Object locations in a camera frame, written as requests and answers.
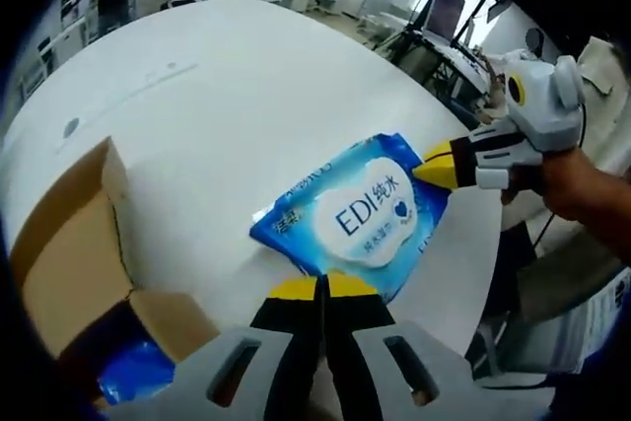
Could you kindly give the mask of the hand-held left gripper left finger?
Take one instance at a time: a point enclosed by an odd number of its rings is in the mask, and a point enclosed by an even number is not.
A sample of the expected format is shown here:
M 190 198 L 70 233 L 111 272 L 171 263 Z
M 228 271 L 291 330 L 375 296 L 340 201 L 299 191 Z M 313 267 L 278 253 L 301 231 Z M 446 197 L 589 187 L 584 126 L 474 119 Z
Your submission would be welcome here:
M 275 287 L 247 326 L 223 331 L 175 367 L 157 394 L 107 420 L 306 420 L 320 358 L 322 279 Z

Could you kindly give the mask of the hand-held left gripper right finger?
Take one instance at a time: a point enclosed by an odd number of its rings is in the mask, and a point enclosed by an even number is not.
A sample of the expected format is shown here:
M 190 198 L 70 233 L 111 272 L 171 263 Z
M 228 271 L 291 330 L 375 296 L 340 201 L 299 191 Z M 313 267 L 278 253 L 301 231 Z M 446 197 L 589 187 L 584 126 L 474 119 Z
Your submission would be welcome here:
M 346 420 L 483 420 L 466 362 L 420 326 L 395 322 L 362 279 L 324 279 L 324 344 Z

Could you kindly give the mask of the person's right hand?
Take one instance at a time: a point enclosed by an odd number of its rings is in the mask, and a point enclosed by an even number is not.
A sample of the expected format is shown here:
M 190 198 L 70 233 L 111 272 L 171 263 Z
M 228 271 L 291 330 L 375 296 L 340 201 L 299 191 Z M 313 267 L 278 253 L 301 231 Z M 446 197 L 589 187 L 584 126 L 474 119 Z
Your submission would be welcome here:
M 596 172 L 580 148 L 549 153 L 538 166 L 514 166 L 509 171 L 508 188 L 502 191 L 503 205 L 512 203 L 522 191 L 538 194 L 552 213 L 575 220 L 586 201 L 583 181 Z

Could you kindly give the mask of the person's left hand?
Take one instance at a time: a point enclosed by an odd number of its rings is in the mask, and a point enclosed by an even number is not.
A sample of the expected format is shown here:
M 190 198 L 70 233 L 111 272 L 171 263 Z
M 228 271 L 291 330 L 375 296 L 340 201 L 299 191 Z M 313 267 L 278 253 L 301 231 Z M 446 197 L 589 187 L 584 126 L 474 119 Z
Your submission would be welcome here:
M 334 420 L 342 420 L 343 414 L 340 401 L 334 386 L 332 372 L 327 362 L 322 360 L 314 375 L 312 389 L 312 401 L 314 404 Z

